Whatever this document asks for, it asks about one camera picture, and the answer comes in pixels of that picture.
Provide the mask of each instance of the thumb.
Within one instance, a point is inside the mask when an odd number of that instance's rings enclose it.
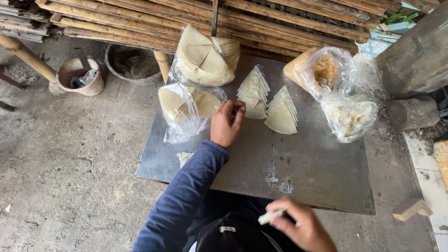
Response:
[[[244,105],[238,109],[237,114],[235,116],[235,121],[233,121],[233,125],[238,127],[241,126],[245,114],[246,114],[246,106]]]
[[[282,231],[289,238],[295,237],[297,233],[296,226],[285,217],[273,218],[269,224],[274,226],[276,229]]]

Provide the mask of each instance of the person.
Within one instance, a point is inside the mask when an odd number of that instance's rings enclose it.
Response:
[[[210,140],[174,176],[138,234],[133,252],[336,252],[313,212],[284,196],[268,200],[209,190],[246,113],[242,101],[224,101],[211,120]],[[284,210],[270,225],[257,219]]]

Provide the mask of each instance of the dark pants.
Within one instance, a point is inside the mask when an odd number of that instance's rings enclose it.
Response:
[[[272,200],[269,199],[209,190],[196,213],[193,223],[187,229],[188,241],[183,251],[189,251],[191,246],[198,240],[199,231],[202,227],[229,213],[232,217],[237,217],[246,223],[254,225],[271,236],[284,252],[301,252],[302,250],[282,232],[269,224],[261,226],[258,223],[258,217],[266,213],[265,208],[271,202]]]

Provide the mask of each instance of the hand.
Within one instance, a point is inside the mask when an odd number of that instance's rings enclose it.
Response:
[[[223,101],[211,119],[210,140],[227,148],[240,133],[246,114],[246,103],[240,100]]]
[[[283,196],[268,204],[266,211],[284,210],[296,221],[294,225],[285,217],[276,217],[269,224],[287,235],[301,249],[310,252],[337,252],[330,235],[320,225],[308,207]]]

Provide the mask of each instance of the tree stump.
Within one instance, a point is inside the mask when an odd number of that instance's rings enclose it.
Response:
[[[398,131],[432,127],[440,120],[437,104],[429,96],[393,100],[386,105],[386,113]]]

